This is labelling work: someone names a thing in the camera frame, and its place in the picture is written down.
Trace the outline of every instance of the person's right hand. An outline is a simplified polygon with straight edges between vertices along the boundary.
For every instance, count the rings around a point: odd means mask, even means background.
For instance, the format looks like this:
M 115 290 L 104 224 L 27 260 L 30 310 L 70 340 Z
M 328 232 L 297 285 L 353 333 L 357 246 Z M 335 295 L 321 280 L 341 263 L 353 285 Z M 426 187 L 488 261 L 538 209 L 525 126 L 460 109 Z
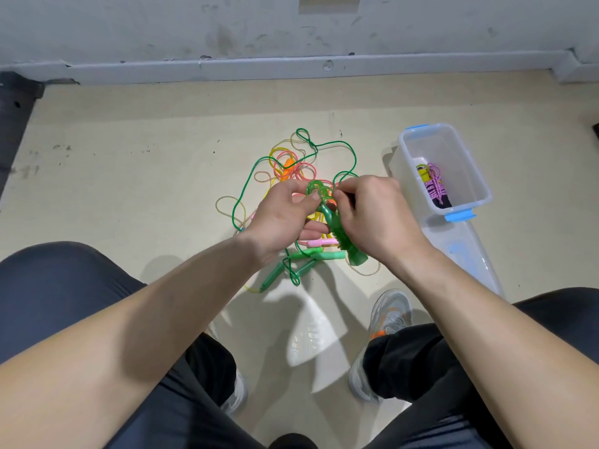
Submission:
M 372 175 L 349 178 L 337 186 L 333 198 L 349 238 L 379 262 L 388 264 L 393 257 L 432 248 L 397 180 Z

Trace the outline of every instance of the person's left hand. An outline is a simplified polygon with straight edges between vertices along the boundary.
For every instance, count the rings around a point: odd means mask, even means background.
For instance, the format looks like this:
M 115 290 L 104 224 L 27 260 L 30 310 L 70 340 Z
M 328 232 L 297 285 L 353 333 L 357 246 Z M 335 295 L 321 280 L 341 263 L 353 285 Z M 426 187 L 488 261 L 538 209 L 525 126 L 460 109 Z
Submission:
M 280 250 L 296 240 L 318 239 L 329 232 L 322 222 L 307 219 L 318 208 L 320 196 L 305 194 L 308 181 L 286 180 L 275 184 L 243 233 L 260 246 L 264 261 L 271 260 Z

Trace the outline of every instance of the storage box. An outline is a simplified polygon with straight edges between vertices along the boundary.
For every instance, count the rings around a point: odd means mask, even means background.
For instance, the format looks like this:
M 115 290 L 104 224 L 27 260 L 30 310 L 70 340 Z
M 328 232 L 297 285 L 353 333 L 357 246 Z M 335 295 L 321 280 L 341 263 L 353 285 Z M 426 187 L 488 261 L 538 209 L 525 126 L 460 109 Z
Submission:
M 475 217 L 472 209 L 492 199 L 489 187 L 476 168 L 458 132 L 449 124 L 423 124 L 405 129 L 389 162 L 393 177 L 422 225 L 443 218 L 458 222 Z M 420 164 L 434 163 L 441 170 L 441 182 L 452 204 L 441 209 L 430 198 L 416 170 Z

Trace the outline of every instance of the green cord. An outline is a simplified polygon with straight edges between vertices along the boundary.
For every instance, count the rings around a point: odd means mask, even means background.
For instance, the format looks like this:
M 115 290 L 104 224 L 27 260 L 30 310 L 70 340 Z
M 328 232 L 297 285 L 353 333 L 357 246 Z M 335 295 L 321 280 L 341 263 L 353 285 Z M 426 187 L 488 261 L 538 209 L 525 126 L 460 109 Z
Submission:
M 337 177 L 339 175 L 343 175 L 340 179 L 339 182 L 343 181 L 345 178 L 347 178 L 348 176 L 357 176 L 357 174 L 355 174 L 353 172 L 353 170 L 356 168 L 356 165 L 358 164 L 358 157 L 356 156 L 356 152 L 353 150 L 352 146 L 347 143 L 344 142 L 343 140 L 333 140 L 332 142 L 325 142 L 325 143 L 320 143 L 319 145 L 315 144 L 311 139 L 310 139 L 310 133 L 308 132 L 307 129 L 305 128 L 297 128 L 295 130 L 295 134 L 301 138 L 302 140 L 304 140 L 306 143 L 308 143 L 310 145 L 310 147 L 314 150 L 314 152 L 312 152 L 311 154 L 308 154 L 308 156 L 304 156 L 300 159 L 297 159 L 297 161 L 293 162 L 293 164 L 288 165 L 287 167 L 285 167 L 283 164 L 281 164 L 276 158 L 272 157 L 272 156 L 262 156 L 260 159 L 258 159 L 253 167 L 251 168 L 251 172 L 249 174 L 249 176 L 247 177 L 246 183 L 243 185 L 243 188 L 241 189 L 241 194 L 239 195 L 239 198 L 237 199 L 237 201 L 235 202 L 235 205 L 233 206 L 233 211 L 231 214 L 231 222 L 233 223 L 233 226 L 236 228 L 236 230 L 238 232 L 241 232 L 241 228 L 239 226 L 236 225 L 235 223 L 235 211 L 237 209 L 237 206 L 239 206 L 239 203 L 241 202 L 241 199 L 243 198 L 244 193 L 246 192 L 246 188 L 247 185 L 250 183 L 251 177 L 254 173 L 254 170 L 256 169 L 256 167 L 258 166 L 258 164 L 260 162 L 262 162 L 263 160 L 268 160 L 268 159 L 272 159 L 273 161 L 275 161 L 279 167 L 281 167 L 282 170 L 291 168 L 293 166 L 295 166 L 297 163 L 299 162 L 303 162 L 304 160 L 310 158 L 310 157 L 315 157 L 318 154 L 318 148 L 320 147 L 324 147 L 326 145 L 332 145 L 335 143 L 342 143 L 344 146 L 348 147 L 349 150 L 352 152 L 353 155 L 353 165 L 352 168 L 350 168 L 349 170 L 343 170 L 339 173 L 337 173 L 334 177 L 333 177 L 333 189 L 335 188 L 335 181 L 337 180 Z M 297 241 L 295 241 L 295 246 L 298 249 L 299 252 L 301 252 L 304 256 L 311 258 L 311 256 L 309 256 L 308 254 L 306 254 L 302 248 L 300 247 L 299 243 Z M 289 278 L 291 279 L 291 283 L 293 285 L 295 285 L 296 287 L 299 287 L 299 284 L 301 283 L 300 281 L 300 277 L 295 273 L 295 271 L 293 270 L 293 268 L 291 267 L 291 259 L 289 258 L 289 250 L 285 249 L 285 254 L 287 255 L 287 257 L 285 257 L 281 263 L 283 264 L 283 266 L 285 267 L 285 269 L 287 269 L 287 271 L 289 272 Z

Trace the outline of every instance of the gray sneaker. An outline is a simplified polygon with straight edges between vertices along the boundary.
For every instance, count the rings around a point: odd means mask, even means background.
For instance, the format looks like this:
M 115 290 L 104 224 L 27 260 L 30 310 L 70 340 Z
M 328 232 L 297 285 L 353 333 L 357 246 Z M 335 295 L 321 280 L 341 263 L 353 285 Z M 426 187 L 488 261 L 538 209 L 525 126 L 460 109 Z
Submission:
M 374 304 L 370 315 L 370 340 L 379 336 L 394 334 L 401 329 L 412 325 L 412 305 L 407 296 L 397 288 L 387 290 L 381 294 Z M 383 399 L 379 397 L 368 384 L 366 372 L 362 367 L 362 361 L 366 347 L 358 355 L 358 358 L 349 370 L 349 389 L 356 397 L 367 402 L 380 403 Z
M 219 341 L 219 337 L 216 334 L 216 327 L 214 323 L 210 323 L 206 328 L 206 334 L 212 337 L 214 340 Z M 221 410 L 225 412 L 225 414 L 232 416 L 239 407 L 241 407 L 247 400 L 247 387 L 246 382 L 241 376 L 239 369 L 236 370 L 235 377 L 235 389 L 233 393 L 229 396 L 229 398 L 221 405 Z

